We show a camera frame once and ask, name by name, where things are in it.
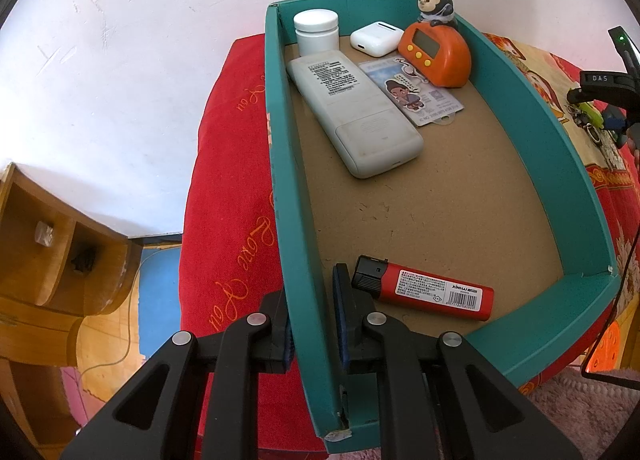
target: wooden cabinet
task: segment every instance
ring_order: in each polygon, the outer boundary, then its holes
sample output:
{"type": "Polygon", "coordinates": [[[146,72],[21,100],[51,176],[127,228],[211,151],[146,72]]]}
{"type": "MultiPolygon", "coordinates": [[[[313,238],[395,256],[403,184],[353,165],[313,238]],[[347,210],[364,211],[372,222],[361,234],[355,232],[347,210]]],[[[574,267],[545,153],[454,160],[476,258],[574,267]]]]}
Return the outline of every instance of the wooden cabinet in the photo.
{"type": "Polygon", "coordinates": [[[141,252],[11,165],[0,183],[0,356],[75,366],[82,318],[122,303],[141,252]],[[48,245],[38,224],[51,230],[48,245]]]}
{"type": "Polygon", "coordinates": [[[60,366],[77,364],[84,317],[111,313],[127,298],[141,253],[14,165],[4,174],[0,396],[46,459],[57,459],[79,427],[68,410],[60,366]],[[47,237],[37,238],[37,231],[47,237]]]}
{"type": "Polygon", "coordinates": [[[0,296],[0,356],[49,366],[76,366],[82,317],[0,296]]]}
{"type": "Polygon", "coordinates": [[[80,427],[69,411],[59,368],[0,359],[0,395],[45,458],[58,458],[80,427]]]}

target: card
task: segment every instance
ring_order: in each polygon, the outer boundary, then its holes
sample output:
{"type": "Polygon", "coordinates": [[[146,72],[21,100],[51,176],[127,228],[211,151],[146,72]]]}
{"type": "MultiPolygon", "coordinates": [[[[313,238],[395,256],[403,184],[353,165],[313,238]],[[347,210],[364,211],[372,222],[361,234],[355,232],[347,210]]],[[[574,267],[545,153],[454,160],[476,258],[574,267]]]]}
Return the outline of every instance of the card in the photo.
{"type": "Polygon", "coordinates": [[[452,116],[464,108],[446,88],[432,85],[397,52],[358,66],[416,126],[452,116]]]}

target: figurine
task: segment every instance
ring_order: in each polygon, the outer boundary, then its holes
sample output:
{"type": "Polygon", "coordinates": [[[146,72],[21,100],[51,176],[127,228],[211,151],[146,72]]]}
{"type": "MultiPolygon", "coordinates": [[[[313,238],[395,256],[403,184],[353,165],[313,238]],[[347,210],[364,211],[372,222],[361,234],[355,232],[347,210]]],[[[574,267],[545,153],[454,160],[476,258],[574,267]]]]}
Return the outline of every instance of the figurine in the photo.
{"type": "Polygon", "coordinates": [[[424,103],[420,100],[420,95],[409,93],[409,88],[402,83],[389,79],[385,85],[400,106],[405,106],[414,112],[424,107],[424,103]]]}
{"type": "Polygon", "coordinates": [[[431,26],[448,25],[458,29],[453,13],[453,0],[418,0],[418,8],[418,22],[428,21],[431,26]]]}

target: wooden floor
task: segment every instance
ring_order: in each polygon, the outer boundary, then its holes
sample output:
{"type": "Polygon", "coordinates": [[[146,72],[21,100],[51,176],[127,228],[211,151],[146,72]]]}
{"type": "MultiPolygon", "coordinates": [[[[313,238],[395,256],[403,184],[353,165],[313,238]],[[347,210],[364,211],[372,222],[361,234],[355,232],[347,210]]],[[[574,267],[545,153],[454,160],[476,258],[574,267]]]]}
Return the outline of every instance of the wooden floor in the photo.
{"type": "Polygon", "coordinates": [[[130,297],[127,297],[119,309],[107,315],[86,317],[78,332],[78,370],[81,374],[86,371],[81,379],[82,389],[104,402],[109,400],[145,361],[139,350],[138,287],[139,279],[136,278],[130,297]],[[88,370],[97,364],[116,361],[120,362],[88,370]]]}

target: digital clock display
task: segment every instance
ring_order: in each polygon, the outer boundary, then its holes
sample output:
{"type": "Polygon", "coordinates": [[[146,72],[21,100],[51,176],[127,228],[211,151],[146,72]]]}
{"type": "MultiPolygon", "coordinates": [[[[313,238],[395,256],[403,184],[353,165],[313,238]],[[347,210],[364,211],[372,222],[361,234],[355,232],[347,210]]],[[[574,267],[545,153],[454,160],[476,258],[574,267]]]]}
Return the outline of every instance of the digital clock display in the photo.
{"type": "Polygon", "coordinates": [[[423,31],[417,28],[414,32],[414,38],[412,42],[420,50],[422,50],[431,59],[436,57],[438,50],[440,50],[440,44],[433,38],[427,36],[423,31]]]}

